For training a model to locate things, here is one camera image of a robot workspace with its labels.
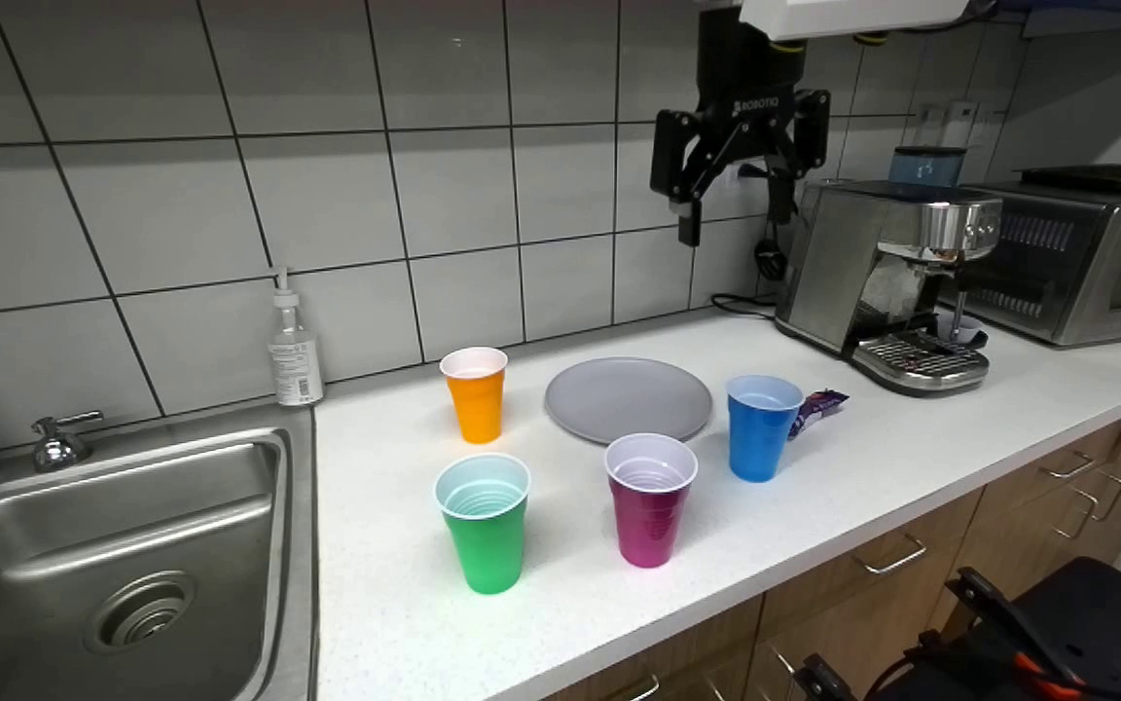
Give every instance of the faucet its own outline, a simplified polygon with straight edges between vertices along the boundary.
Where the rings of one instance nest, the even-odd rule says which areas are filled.
[[[66,427],[95,425],[101,412],[72,412],[72,418],[39,418],[30,427],[44,437],[30,451],[39,473],[60,473],[66,464],[81,464],[95,448]]]

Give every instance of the pump bottle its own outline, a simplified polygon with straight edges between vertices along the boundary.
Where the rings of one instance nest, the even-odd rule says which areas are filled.
[[[318,343],[299,325],[299,295],[288,286],[288,270],[275,273],[275,311],[280,331],[264,347],[275,376],[275,396],[280,404],[318,404],[325,400],[325,370],[318,370]]]

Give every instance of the plate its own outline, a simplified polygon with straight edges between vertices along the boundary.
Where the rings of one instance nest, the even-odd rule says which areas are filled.
[[[688,440],[711,420],[711,395],[683,368],[654,359],[593,359],[548,382],[548,418],[578,440],[611,444],[626,431]]]

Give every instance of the plastic cup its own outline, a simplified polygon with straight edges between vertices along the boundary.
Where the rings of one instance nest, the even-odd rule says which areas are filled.
[[[531,473],[510,456],[474,456],[435,479],[463,581],[492,596],[523,581]]]
[[[614,540],[636,568],[657,568],[672,557],[683,503],[700,475],[700,460],[661,431],[632,431],[606,444]]]
[[[492,444],[501,427],[501,386],[510,356],[495,347],[463,347],[440,359],[449,379],[459,437],[469,444]]]
[[[779,475],[803,388],[771,376],[740,376],[727,386],[727,469],[749,485]]]

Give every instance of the countertop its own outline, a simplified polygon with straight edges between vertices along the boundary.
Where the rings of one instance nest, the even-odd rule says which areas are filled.
[[[994,370],[956,396],[888,395],[757,316],[518,347],[505,431],[487,448],[456,437],[432,368],[343,386],[318,404],[318,701],[545,696],[1121,418],[1121,343],[988,335]],[[626,356],[711,388],[666,568],[620,557],[598,448],[543,404],[565,368]],[[725,469],[732,376],[784,376],[850,404],[803,431],[771,485],[740,485]],[[474,451],[532,473],[526,574],[501,596],[469,591],[432,500],[435,475]]]

